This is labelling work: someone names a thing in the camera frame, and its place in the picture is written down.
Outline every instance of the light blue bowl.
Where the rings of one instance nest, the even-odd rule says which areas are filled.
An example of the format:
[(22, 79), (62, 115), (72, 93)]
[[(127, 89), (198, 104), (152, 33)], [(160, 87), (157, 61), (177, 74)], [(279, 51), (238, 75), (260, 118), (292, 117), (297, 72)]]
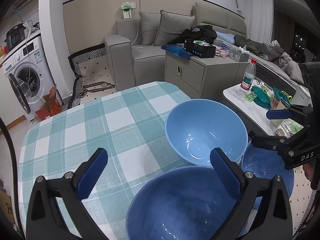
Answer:
[[(293, 170), (284, 168), (284, 161), (276, 151), (255, 148), (251, 142), (242, 157), (240, 167), (245, 171), (252, 171), (258, 178), (272, 179), (280, 175), (290, 198), (294, 186)], [(253, 209), (258, 210), (262, 197), (257, 197)]]
[(247, 130), (239, 116), (207, 99), (176, 105), (165, 120), (165, 134), (176, 153), (194, 165), (211, 166), (210, 152), (216, 147), (237, 162), (248, 144)]
[(211, 167), (187, 166), (148, 182), (126, 218), (130, 240), (210, 239), (236, 204)]

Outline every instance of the blue gripper pad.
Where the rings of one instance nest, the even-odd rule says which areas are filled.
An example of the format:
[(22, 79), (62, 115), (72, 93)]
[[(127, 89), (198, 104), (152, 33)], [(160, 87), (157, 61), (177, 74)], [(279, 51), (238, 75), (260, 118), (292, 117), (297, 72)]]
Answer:
[(289, 109), (269, 110), (266, 113), (266, 117), (269, 120), (289, 119), (291, 117), (291, 112), (289, 111)]
[(220, 178), (223, 186), (227, 190), (229, 196), (239, 202), (241, 199), (241, 183), (229, 167), (228, 163), (217, 151), (217, 148), (211, 151), (210, 162), (218, 177)]
[(94, 185), (96, 185), (101, 173), (108, 163), (107, 151), (102, 148), (99, 148), (99, 150), (100, 152), (77, 183), (76, 195), (78, 200), (89, 197)]

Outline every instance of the black box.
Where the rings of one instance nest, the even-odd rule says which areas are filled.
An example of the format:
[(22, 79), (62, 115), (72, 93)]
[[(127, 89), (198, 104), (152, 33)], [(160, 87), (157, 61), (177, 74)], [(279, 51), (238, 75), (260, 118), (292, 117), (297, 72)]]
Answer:
[(216, 46), (201, 46), (193, 43), (193, 40), (185, 40), (184, 49), (200, 58), (214, 57), (214, 54), (216, 53)]

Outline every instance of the plaid tablecloth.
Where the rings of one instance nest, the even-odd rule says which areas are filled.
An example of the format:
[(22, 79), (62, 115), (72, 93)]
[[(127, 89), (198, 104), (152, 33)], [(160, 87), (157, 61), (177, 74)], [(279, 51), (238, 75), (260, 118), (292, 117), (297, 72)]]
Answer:
[[(189, 165), (175, 154), (164, 132), (169, 111), (189, 99), (172, 84), (153, 82), (36, 124), (25, 136), (19, 161), (23, 226), (36, 177), (61, 178), (102, 147), (108, 152), (108, 165), (83, 204), (110, 240), (127, 239), (125, 218), (137, 192), (157, 175)], [(78, 235), (62, 199), (58, 204), (70, 231)]]

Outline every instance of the bottle label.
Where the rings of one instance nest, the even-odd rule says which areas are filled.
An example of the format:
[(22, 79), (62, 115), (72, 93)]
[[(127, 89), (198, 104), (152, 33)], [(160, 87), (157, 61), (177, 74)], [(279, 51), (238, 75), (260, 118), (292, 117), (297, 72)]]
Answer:
[(248, 75), (244, 74), (243, 81), (241, 83), (241, 88), (244, 89), (244, 90), (249, 91), (249, 89), (251, 87), (251, 84), (253, 82), (253, 79), (254, 78), (249, 77)]

